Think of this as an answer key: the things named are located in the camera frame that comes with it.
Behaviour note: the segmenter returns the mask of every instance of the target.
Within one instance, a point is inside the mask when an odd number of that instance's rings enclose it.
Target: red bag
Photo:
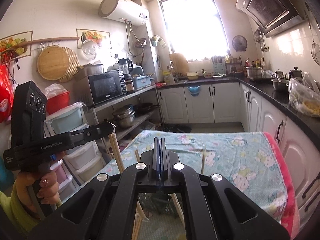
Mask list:
[[[12,111],[13,91],[8,78],[6,65],[0,65],[0,123],[6,120]]]

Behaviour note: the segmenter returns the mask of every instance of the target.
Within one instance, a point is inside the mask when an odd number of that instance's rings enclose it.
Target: white cabinet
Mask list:
[[[291,175],[300,210],[300,219],[303,219],[310,216],[316,207],[315,203],[313,203],[305,211],[308,203],[318,192],[319,179],[306,193],[305,198],[302,195],[320,172],[320,153],[305,133],[289,118],[286,121],[280,150]],[[318,196],[315,200],[316,203],[319,202],[319,199]]]
[[[249,129],[248,132],[259,131],[260,115],[261,115],[261,103],[262,97],[250,90],[248,93],[249,101]]]
[[[183,87],[158,91],[164,123],[188,123],[186,97]]]
[[[239,122],[239,83],[212,84],[212,90],[214,122]]]
[[[249,129],[249,88],[240,84],[240,122],[245,132]]]
[[[262,98],[259,131],[270,133],[279,145],[284,133],[286,120],[287,117],[280,110],[278,110],[278,108],[276,108],[266,99]]]
[[[213,100],[211,85],[200,86],[197,96],[191,95],[188,87],[184,87],[186,95],[189,123],[213,123]]]

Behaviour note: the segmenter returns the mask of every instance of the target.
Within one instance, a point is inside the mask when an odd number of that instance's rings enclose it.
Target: range hood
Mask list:
[[[289,0],[238,0],[236,7],[250,16],[267,38],[304,21]]]

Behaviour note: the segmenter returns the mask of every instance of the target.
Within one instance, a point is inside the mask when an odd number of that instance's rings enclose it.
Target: water heater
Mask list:
[[[149,11],[130,0],[102,0],[99,15],[103,18],[124,22],[132,25],[144,25],[149,19]]]

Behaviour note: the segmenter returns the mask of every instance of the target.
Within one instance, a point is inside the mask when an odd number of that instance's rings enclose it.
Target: green cloth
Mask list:
[[[7,197],[0,191],[0,205],[11,223],[25,238],[32,228],[40,222],[39,219],[31,217],[23,208],[17,195],[16,184],[13,185],[11,197]]]

